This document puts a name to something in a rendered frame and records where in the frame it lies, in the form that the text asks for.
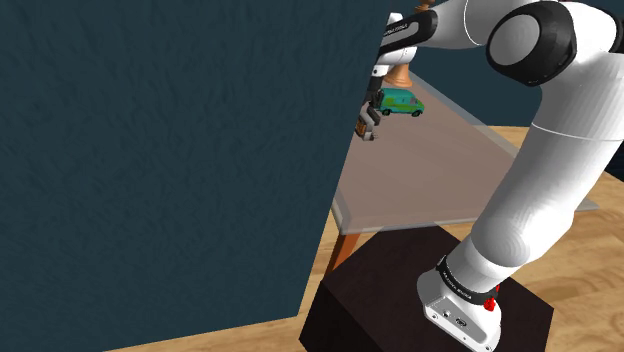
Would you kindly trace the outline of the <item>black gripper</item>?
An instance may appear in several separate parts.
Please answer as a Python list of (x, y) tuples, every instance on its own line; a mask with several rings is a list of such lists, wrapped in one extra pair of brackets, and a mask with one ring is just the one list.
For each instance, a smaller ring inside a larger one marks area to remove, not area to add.
[(381, 93), (383, 79), (383, 76), (371, 76), (367, 86), (365, 101), (369, 105), (362, 110), (362, 139), (364, 141), (373, 141), (376, 138), (374, 129), (380, 124), (381, 118), (373, 107), (378, 106), (379, 101), (383, 99)]

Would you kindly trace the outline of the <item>teal toy van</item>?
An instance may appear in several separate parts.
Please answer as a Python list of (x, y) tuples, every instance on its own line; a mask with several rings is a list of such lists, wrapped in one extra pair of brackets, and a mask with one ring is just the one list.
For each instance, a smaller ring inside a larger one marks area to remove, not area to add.
[(424, 113), (424, 104), (409, 90), (382, 88), (378, 110), (384, 116), (409, 114), (418, 117)]

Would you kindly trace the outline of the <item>brown wooden figure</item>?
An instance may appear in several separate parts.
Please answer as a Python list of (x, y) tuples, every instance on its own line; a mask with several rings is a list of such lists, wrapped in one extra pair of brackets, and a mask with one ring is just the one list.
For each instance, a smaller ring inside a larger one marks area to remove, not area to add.
[[(436, 0), (418, 0), (419, 5), (414, 8), (415, 13), (428, 10)], [(384, 81), (400, 88), (409, 88), (412, 81), (409, 76), (409, 64), (401, 64), (393, 66), (384, 77)]]

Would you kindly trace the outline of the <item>grey table with wooden legs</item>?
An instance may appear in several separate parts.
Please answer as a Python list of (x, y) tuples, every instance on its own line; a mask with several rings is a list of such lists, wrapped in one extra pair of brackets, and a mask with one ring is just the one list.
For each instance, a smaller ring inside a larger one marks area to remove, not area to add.
[(332, 203), (335, 269), (361, 235), (473, 222), (507, 172), (527, 132), (490, 127), (418, 76), (418, 118), (396, 115), (372, 141), (351, 142)]

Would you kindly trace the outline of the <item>dark robot stand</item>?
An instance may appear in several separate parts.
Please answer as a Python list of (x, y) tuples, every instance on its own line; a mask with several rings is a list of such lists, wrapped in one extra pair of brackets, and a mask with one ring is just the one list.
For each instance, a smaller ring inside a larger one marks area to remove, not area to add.
[(375, 234), (320, 282), (306, 352), (471, 352), (424, 313), (418, 277), (465, 245), (444, 229)]

